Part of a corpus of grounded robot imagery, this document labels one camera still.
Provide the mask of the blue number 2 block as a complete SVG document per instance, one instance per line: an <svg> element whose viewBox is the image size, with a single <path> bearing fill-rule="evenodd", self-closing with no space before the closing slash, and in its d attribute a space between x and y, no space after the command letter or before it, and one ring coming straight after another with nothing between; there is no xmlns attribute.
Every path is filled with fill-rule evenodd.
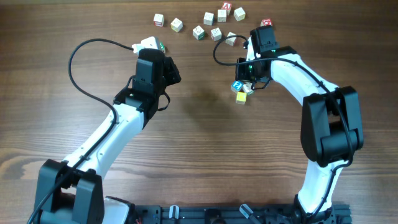
<svg viewBox="0 0 398 224"><path fill-rule="evenodd" d="M231 85L231 91L234 93L238 93L242 90L244 83L238 80L235 80Z"/></svg>

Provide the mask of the yellow K block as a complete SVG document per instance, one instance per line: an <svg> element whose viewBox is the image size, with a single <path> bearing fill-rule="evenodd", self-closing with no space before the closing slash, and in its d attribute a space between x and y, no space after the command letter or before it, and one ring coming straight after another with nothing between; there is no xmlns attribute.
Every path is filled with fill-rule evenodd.
<svg viewBox="0 0 398 224"><path fill-rule="evenodd" d="M247 100L247 93L245 92L237 92L236 94L236 104L244 105Z"/></svg>

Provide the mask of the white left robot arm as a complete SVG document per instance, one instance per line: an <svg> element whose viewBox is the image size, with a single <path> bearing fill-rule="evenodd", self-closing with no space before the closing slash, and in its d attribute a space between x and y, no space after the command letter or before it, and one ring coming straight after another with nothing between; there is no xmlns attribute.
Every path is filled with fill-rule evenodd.
<svg viewBox="0 0 398 224"><path fill-rule="evenodd" d="M160 111L159 99L181 81L171 57L142 49L136 73L109 105L97 130L63 161L47 160L39 170L29 223L138 223L135 205L103 194L103 179L126 144Z"/></svg>

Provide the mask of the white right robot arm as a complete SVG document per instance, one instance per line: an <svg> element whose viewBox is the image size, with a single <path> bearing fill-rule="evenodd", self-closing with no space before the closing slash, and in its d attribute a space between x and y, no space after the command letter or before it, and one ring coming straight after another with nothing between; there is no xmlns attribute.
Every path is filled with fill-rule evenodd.
<svg viewBox="0 0 398 224"><path fill-rule="evenodd" d="M253 29L244 48L248 53L237 61L236 79L253 84L275 81L302 106L300 142L308 166L295 199L294 220L330 218L338 177L364 144L357 91L325 80L292 47L280 47L272 26Z"/></svg>

